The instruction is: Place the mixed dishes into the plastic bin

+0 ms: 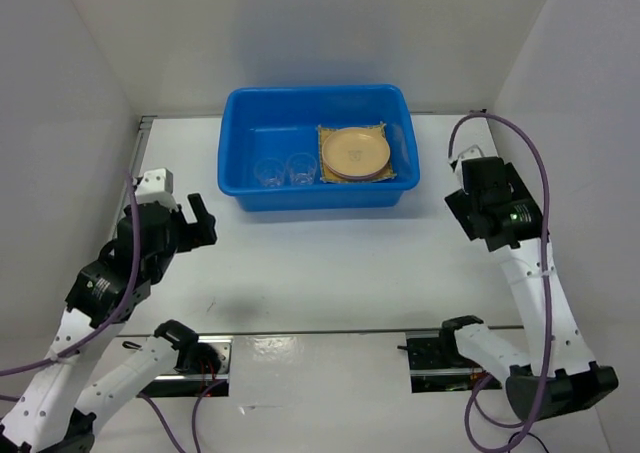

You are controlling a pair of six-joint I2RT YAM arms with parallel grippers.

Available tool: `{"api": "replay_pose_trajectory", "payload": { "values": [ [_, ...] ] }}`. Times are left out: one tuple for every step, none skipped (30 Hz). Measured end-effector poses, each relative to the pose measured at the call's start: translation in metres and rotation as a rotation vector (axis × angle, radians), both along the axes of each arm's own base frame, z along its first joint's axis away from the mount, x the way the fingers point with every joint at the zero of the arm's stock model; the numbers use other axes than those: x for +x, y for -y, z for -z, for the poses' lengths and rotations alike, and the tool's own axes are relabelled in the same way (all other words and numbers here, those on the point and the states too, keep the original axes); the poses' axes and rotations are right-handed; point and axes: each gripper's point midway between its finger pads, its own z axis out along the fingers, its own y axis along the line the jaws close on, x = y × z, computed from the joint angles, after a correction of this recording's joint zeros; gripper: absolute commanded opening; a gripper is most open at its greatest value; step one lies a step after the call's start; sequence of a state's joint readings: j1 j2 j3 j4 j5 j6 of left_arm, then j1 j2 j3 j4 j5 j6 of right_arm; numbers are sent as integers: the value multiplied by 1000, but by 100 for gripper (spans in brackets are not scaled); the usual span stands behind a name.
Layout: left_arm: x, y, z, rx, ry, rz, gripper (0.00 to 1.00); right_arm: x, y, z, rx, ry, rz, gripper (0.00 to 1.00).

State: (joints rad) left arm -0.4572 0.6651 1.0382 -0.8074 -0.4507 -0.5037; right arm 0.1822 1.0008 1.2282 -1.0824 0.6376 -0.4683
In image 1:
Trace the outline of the yellow plastic plate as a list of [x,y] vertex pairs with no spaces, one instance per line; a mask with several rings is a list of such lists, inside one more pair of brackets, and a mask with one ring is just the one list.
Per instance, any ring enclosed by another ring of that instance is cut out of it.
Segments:
[[391,158],[383,125],[332,131],[322,143],[320,153],[324,165],[331,170],[358,176],[380,171]]

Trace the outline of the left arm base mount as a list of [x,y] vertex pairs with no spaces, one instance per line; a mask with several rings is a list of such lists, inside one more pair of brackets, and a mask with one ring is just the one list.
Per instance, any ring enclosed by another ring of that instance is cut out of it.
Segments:
[[170,368],[142,393],[150,398],[196,398],[210,385],[207,397],[227,397],[232,356],[230,336],[204,336],[183,369]]

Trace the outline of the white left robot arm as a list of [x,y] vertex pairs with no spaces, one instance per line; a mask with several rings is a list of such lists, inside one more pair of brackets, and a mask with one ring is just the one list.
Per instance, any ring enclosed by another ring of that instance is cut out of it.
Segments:
[[1,419],[4,452],[87,452],[106,422],[168,369],[184,373],[199,360],[198,334],[176,320],[160,324],[124,363],[90,379],[107,347],[158,284],[174,256],[213,245],[215,218],[197,193],[181,207],[134,202],[116,235],[78,273],[46,357]]

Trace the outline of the pink plastic plate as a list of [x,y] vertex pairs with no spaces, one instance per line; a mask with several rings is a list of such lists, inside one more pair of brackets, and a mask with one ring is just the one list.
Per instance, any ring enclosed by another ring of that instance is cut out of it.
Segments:
[[373,174],[367,175],[345,175],[339,174],[331,170],[327,165],[322,168],[322,180],[325,182],[333,183],[347,183],[347,182],[379,182],[387,179],[393,179],[396,176],[394,170],[387,165],[385,168],[377,171]]

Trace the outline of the clear plastic cup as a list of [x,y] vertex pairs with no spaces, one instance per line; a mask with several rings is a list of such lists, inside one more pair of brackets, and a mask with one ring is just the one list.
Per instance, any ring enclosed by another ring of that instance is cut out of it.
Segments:
[[296,153],[288,158],[286,169],[292,186],[310,186],[315,182],[317,161],[308,153]]
[[285,184],[285,164],[277,158],[260,159],[254,166],[254,176],[261,187],[282,187]]

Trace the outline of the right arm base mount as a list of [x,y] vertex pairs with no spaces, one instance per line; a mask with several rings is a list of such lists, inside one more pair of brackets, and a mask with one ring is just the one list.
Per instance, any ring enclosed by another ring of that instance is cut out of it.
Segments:
[[396,349],[407,360],[414,394],[471,391],[486,377],[486,372],[470,360],[447,357],[435,331],[407,333]]

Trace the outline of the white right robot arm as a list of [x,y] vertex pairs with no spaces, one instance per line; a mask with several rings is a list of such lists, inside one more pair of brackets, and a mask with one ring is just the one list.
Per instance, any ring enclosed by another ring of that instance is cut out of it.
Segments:
[[593,407],[619,386],[615,370],[597,363],[576,324],[553,259],[542,261],[543,214],[514,166],[478,150],[452,163],[461,187],[445,202],[470,240],[481,239],[501,267],[525,330],[525,352],[470,315],[442,325],[438,354],[450,366],[467,359],[506,390],[516,417],[527,420],[538,382],[546,381],[536,415],[544,420]]

